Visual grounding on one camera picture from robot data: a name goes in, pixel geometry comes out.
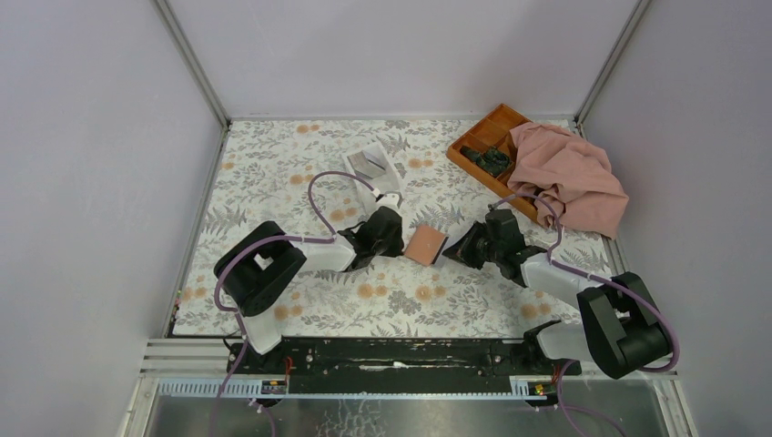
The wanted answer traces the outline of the tan leather card holder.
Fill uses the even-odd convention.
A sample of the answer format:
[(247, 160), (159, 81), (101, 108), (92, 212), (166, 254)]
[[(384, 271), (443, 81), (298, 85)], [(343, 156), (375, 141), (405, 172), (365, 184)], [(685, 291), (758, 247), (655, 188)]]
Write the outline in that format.
[(403, 255), (424, 267), (437, 262), (446, 245), (448, 236), (432, 226), (421, 224), (413, 233)]

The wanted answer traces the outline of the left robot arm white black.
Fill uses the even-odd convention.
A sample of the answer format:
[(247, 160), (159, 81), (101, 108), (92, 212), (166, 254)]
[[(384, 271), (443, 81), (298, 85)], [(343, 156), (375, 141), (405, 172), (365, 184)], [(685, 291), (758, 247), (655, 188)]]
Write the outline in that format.
[(213, 269), (218, 289), (235, 303), (250, 346), (248, 363), (262, 374), (281, 365), (281, 333), (272, 311), (298, 274), (365, 269), (377, 257), (399, 257), (403, 249), (401, 215), (384, 206), (330, 239), (289, 236), (274, 221), (260, 224)]

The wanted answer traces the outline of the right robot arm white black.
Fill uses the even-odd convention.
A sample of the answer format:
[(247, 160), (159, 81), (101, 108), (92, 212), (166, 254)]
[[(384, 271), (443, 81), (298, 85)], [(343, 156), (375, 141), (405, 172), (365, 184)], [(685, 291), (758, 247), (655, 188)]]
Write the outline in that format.
[(591, 361), (620, 379), (633, 371), (656, 372), (659, 359), (678, 359), (679, 344), (638, 275), (606, 279), (553, 259), (549, 249), (526, 243), (508, 209), (489, 211), (442, 255), (472, 269), (491, 263), (505, 279), (578, 310), (577, 322), (551, 320), (523, 335), (520, 359), (530, 373), (544, 375), (569, 360)]

